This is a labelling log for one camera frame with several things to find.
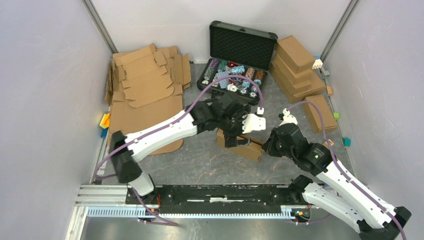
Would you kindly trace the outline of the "wooden letter H block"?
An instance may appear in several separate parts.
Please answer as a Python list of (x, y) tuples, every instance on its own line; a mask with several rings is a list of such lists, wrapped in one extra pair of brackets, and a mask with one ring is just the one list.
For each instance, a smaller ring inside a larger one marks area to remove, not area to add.
[(323, 146), (326, 147), (327, 149), (330, 149), (330, 147), (334, 146), (334, 142), (331, 139), (328, 139), (323, 143)]

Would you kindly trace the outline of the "black poker chip case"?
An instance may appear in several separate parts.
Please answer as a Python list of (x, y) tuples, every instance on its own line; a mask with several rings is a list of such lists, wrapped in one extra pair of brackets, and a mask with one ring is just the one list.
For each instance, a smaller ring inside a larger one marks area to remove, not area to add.
[(196, 82), (203, 90), (216, 79), (208, 92), (218, 98), (234, 92), (247, 104), (257, 105), (268, 77), (278, 36), (215, 20), (209, 25), (210, 59)]

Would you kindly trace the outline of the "small wooden cube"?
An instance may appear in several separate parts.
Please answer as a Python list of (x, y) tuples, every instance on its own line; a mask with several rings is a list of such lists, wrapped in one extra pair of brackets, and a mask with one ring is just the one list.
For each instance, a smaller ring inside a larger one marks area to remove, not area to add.
[(330, 97), (334, 94), (333, 88), (331, 86), (326, 87), (327, 95)]

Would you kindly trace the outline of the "white blue toy brick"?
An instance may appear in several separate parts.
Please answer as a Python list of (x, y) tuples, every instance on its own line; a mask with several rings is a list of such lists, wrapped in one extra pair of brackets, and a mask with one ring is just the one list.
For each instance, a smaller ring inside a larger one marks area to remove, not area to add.
[(323, 61), (321, 60), (321, 58), (319, 57), (319, 56), (316, 56), (315, 57), (315, 61), (314, 61), (314, 63), (313, 63), (313, 65), (312, 65), (312, 69), (313, 70), (319, 70), (319, 69), (321, 69), (322, 67), (323, 67), (323, 65), (324, 65), (324, 63), (323, 63)]

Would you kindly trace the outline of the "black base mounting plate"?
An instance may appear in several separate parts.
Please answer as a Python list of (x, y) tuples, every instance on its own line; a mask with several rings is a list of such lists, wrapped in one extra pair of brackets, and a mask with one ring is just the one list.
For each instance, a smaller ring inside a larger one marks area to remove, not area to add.
[(305, 206), (287, 185), (162, 185), (143, 196), (161, 214), (276, 214), (281, 206)]

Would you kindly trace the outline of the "lime green small block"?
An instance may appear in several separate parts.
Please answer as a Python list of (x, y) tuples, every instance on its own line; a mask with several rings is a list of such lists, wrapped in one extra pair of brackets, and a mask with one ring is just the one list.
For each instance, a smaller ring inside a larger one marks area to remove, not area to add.
[(333, 116), (334, 116), (334, 119), (335, 119), (335, 120), (338, 120), (338, 119), (340, 118), (340, 115), (339, 115), (339, 113), (338, 113), (338, 112), (334, 112), (334, 113), (333, 113)]

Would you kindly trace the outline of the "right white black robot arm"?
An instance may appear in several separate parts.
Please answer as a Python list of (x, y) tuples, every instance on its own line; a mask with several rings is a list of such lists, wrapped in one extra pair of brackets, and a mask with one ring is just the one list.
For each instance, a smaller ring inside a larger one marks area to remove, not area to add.
[(289, 158), (337, 193), (329, 193), (309, 177), (299, 175), (288, 187), (293, 203), (307, 202), (324, 209), (348, 224), (362, 240), (407, 238), (404, 227), (411, 212), (404, 206), (394, 207), (371, 192), (330, 149), (308, 142), (296, 124), (286, 123), (273, 128), (262, 148), (269, 156)]

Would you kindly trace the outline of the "teal cube block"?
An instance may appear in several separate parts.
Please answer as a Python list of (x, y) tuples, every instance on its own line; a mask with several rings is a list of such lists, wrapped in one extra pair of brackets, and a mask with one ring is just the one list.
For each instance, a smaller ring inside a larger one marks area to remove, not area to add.
[(351, 146), (352, 140), (349, 137), (343, 137), (342, 142), (345, 148), (349, 148)]

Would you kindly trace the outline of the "single folded cardboard box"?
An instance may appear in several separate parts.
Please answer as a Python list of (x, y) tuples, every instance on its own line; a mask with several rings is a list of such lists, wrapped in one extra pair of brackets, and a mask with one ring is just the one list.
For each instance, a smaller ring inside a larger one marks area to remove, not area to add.
[[(333, 132), (338, 128), (338, 124), (334, 118), (334, 114), (331, 111), (326, 98), (323, 95), (313, 95), (307, 96), (304, 101), (312, 102), (319, 109), (322, 119), (324, 121), (325, 131), (327, 133)], [(305, 112), (306, 118), (312, 128), (312, 132), (315, 134), (322, 134), (323, 127), (321, 119), (317, 110), (311, 104), (303, 104), (303, 110)]]

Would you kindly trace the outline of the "stack of flat cardboard blanks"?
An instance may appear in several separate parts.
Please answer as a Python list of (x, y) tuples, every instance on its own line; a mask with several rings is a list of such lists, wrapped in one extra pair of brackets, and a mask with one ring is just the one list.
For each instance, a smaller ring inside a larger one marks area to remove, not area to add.
[(107, 143), (115, 132), (139, 132), (178, 114), (191, 80), (189, 54), (179, 54), (176, 45), (157, 48), (152, 43), (113, 54), (105, 95), (110, 106)]

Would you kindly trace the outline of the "orange yellow toy block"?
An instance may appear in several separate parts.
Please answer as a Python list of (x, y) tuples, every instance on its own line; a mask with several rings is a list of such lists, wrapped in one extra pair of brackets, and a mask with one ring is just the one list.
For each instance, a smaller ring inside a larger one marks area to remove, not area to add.
[(110, 126), (110, 113), (104, 113), (100, 122), (99, 127), (102, 129), (107, 129)]

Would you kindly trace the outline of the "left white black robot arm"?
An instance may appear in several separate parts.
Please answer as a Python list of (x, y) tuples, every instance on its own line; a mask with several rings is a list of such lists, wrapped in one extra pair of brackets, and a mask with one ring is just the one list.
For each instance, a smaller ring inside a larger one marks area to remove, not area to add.
[(124, 134), (120, 130), (111, 135), (108, 158), (120, 184), (140, 185), (138, 197), (145, 204), (153, 203), (157, 190), (152, 178), (143, 172), (138, 162), (152, 152), (186, 137), (205, 131), (221, 129), (231, 140), (258, 131), (256, 124), (264, 114), (260, 104), (255, 113), (251, 106), (240, 102), (234, 93), (218, 99), (196, 100), (177, 115), (138, 132)]

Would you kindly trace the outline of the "grey small block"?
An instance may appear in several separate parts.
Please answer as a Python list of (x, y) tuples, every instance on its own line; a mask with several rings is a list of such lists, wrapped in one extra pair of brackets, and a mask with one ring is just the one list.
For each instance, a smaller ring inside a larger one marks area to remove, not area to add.
[(327, 79), (330, 76), (330, 72), (328, 70), (323, 70), (321, 76), (323, 79)]

